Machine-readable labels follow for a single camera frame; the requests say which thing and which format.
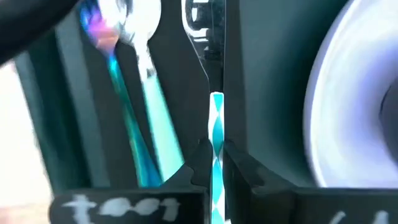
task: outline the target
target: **spoon bowl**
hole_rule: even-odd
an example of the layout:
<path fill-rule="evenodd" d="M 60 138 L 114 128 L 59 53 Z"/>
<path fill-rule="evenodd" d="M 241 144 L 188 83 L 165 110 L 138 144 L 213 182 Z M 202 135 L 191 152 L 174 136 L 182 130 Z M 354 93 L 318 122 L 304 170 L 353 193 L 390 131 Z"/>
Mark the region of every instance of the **spoon bowl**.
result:
<path fill-rule="evenodd" d="M 146 42 L 160 22 L 160 0 L 98 0 L 103 17 L 127 43 Z"/>
<path fill-rule="evenodd" d="M 82 3 L 80 20 L 93 45 L 105 55 L 110 55 L 116 46 L 119 34 L 107 25 L 95 2 Z"/>

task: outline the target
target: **iridescent spoon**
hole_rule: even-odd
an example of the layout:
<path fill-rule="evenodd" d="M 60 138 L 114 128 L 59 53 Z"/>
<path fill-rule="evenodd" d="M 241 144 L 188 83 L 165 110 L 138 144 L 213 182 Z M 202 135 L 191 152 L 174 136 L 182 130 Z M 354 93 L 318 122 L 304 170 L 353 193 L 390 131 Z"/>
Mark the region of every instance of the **iridescent spoon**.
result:
<path fill-rule="evenodd" d="M 123 107 L 124 121 L 130 139 L 132 154 L 136 163 L 139 185 L 140 187 L 159 186 L 162 184 L 162 181 L 150 158 L 144 139 L 142 138 L 132 110 L 127 88 L 124 84 L 123 76 L 114 54 L 114 48 L 119 39 L 119 35 L 115 29 L 107 25 L 106 21 L 101 16 L 96 1 L 86 0 L 83 2 L 81 4 L 80 17 L 81 24 L 90 40 L 108 59 L 108 69 L 111 74 L 113 87 Z"/>
<path fill-rule="evenodd" d="M 160 173 L 166 181 L 183 165 L 183 157 L 147 45 L 159 25 L 160 0 L 98 0 L 98 3 L 104 18 L 113 20 L 121 40 L 137 52 L 152 140 Z"/>

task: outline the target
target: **white round object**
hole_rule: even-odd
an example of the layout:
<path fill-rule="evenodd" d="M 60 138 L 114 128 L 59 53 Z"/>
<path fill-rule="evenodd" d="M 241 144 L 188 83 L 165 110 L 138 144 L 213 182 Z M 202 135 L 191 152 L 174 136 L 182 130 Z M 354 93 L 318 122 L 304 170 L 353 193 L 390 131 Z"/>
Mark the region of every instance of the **white round object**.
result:
<path fill-rule="evenodd" d="M 305 99 L 307 156 L 320 187 L 398 187 L 379 120 L 397 77 L 398 1 L 350 1 L 322 43 Z"/>

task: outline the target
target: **spoon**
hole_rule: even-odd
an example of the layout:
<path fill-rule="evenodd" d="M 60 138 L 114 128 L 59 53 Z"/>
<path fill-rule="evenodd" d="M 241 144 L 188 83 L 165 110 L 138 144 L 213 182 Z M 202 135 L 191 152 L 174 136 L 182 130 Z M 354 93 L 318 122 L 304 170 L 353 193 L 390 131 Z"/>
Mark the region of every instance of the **spoon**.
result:
<path fill-rule="evenodd" d="M 225 222 L 225 199 L 223 199 L 225 189 L 223 181 L 223 144 L 224 144 L 224 93 L 223 93 L 223 53 L 224 53 L 224 30 L 225 30 L 225 2 L 223 0 L 216 0 L 206 2 L 203 4 L 210 4 L 210 7 L 203 7 L 211 9 L 211 11 L 202 14 L 205 18 L 211 18 L 210 28 L 202 27 L 200 30 L 193 30 L 190 27 L 190 22 L 193 21 L 191 11 L 187 12 L 187 0 L 182 0 L 182 24 L 185 32 L 190 36 L 191 41 L 197 41 L 197 34 L 201 30 L 209 30 L 201 41 L 206 40 L 206 47 L 204 52 L 207 54 L 201 55 L 205 58 L 201 61 L 208 78 L 210 86 L 210 109 L 208 120 L 208 138 L 213 145 L 213 168 L 211 172 L 212 178 L 212 208 L 211 208 L 211 223 L 223 224 Z"/>
<path fill-rule="evenodd" d="M 136 163 L 136 174 L 140 187 L 156 187 L 162 181 L 150 158 L 146 144 L 140 132 L 132 104 L 124 84 L 118 61 L 114 54 L 118 33 L 108 25 L 100 13 L 95 0 L 86 0 L 81 4 L 81 24 L 94 46 L 108 59 L 108 69 L 113 87 L 123 107 L 124 122 L 130 139 L 130 146 Z"/>
<path fill-rule="evenodd" d="M 121 40 L 136 50 L 152 140 L 163 181 L 183 165 L 173 122 L 152 62 L 148 40 L 159 25 L 160 0 L 98 0 L 105 18 L 112 19 Z"/>

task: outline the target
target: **spoon handle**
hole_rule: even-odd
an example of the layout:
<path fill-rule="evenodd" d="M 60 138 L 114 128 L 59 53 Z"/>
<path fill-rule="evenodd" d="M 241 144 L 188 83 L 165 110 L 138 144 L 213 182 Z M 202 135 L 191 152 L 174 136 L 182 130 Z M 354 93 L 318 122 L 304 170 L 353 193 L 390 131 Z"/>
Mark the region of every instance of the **spoon handle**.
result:
<path fill-rule="evenodd" d="M 225 189 L 223 181 L 223 145 L 224 145 L 224 93 L 210 93 L 210 111 L 208 122 L 209 140 L 213 145 L 213 167 L 211 169 L 212 224 L 224 224 Z"/>
<path fill-rule="evenodd" d="M 137 119 L 132 109 L 130 97 L 115 56 L 110 56 L 108 69 L 113 87 L 122 104 L 124 122 L 130 139 L 130 147 L 136 163 L 136 174 L 140 187 L 158 187 L 162 184 L 159 173 L 150 158 L 144 138 L 139 129 Z"/>
<path fill-rule="evenodd" d="M 157 75 L 148 76 L 142 86 L 160 173 L 166 181 L 181 168 L 184 159 Z"/>

